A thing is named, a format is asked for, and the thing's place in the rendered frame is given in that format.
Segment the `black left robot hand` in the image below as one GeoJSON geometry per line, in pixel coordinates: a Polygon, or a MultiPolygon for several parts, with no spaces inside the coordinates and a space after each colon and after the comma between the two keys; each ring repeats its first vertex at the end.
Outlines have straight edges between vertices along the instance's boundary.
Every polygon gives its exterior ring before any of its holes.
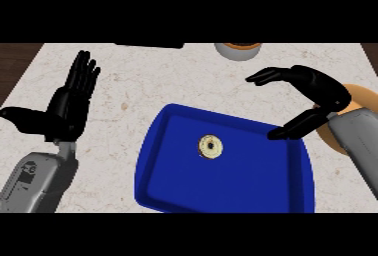
{"type": "Polygon", "coordinates": [[[0,117],[20,133],[44,136],[45,142],[75,142],[86,122],[89,99],[100,68],[88,51],[79,51],[72,62],[64,85],[57,88],[45,111],[4,107],[0,117]]]}

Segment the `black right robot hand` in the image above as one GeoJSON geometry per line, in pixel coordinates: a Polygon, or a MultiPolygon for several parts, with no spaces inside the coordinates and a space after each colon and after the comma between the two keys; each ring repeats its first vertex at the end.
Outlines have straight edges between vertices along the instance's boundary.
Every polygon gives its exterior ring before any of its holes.
{"type": "Polygon", "coordinates": [[[343,110],[351,102],[343,85],[323,72],[302,65],[290,68],[267,67],[246,77],[244,81],[256,86],[284,81],[317,105],[267,133],[268,140],[301,139],[327,122],[327,115],[343,110]]]}

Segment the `grey pot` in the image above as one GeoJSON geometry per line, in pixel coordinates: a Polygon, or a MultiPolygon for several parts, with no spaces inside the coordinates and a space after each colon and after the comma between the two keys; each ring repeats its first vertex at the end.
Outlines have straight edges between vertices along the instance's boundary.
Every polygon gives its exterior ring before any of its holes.
{"type": "Polygon", "coordinates": [[[246,61],[258,54],[259,43],[215,43],[219,55],[231,61],[246,61]]]}

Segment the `cream cupcake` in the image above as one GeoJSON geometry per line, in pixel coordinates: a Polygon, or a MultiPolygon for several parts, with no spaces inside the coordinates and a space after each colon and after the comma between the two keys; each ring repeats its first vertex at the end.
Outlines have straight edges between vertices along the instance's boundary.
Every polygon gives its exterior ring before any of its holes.
{"type": "Polygon", "coordinates": [[[222,143],[215,135],[206,134],[199,138],[197,150],[206,159],[215,159],[221,155],[222,143]]]}

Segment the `blue tray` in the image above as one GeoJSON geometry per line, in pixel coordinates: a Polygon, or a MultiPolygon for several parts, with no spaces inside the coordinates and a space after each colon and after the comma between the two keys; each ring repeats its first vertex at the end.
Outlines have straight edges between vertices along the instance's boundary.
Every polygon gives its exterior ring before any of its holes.
{"type": "Polygon", "coordinates": [[[168,213],[311,213],[314,182],[304,142],[268,140],[271,129],[265,123],[165,105],[138,153],[137,203],[168,213]],[[222,143],[215,159],[197,150],[206,134],[222,143]]]}

